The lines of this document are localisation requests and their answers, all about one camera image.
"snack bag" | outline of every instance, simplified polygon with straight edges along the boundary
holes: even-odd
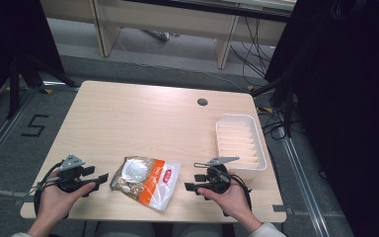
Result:
[[[174,193],[180,170],[180,163],[139,156],[125,157],[114,174],[111,188],[144,205],[164,210]]]

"sleeve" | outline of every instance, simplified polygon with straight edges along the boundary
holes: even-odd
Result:
[[[33,237],[33,236],[31,236],[31,235],[29,235],[29,234],[26,234],[26,233],[16,233],[16,234],[14,234],[13,236],[11,236],[11,237]]]
[[[279,232],[273,224],[266,222],[249,237],[285,237],[285,235]]]

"white container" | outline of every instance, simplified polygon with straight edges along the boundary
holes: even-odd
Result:
[[[219,157],[239,156],[239,160],[224,164],[243,180],[253,179],[266,169],[264,148],[254,118],[243,115],[223,115],[216,124]]]

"human hand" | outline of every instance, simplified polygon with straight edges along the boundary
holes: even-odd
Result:
[[[225,213],[237,219],[248,233],[254,232],[263,225],[252,214],[245,193],[236,181],[232,180],[229,189],[222,195],[204,188],[199,188],[197,191],[202,196],[214,200]]]
[[[49,177],[55,177],[57,174],[58,171],[54,171]],[[57,185],[47,186],[41,194],[38,217],[28,233],[35,237],[48,236],[57,222],[69,213],[76,200],[89,193],[94,187],[95,183],[89,183],[69,194]]]

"tabletop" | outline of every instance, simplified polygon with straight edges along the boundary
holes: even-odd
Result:
[[[207,105],[201,106],[203,99]],[[109,181],[88,197],[80,198],[69,213],[72,219],[165,222],[236,222],[223,216],[212,200],[185,189],[205,163],[217,155],[215,125],[223,114],[247,115],[257,111],[249,94],[173,87],[86,81],[82,84],[32,187],[56,163],[74,154],[95,166],[86,179],[109,173]],[[265,139],[259,131],[260,140]],[[264,151],[268,164],[269,154]],[[181,163],[175,192],[165,210],[142,205],[120,191],[110,189],[114,172],[124,157],[144,156]],[[248,182],[253,213],[261,221],[283,222],[283,205],[272,166]],[[34,206],[25,202],[25,218],[35,218]]]

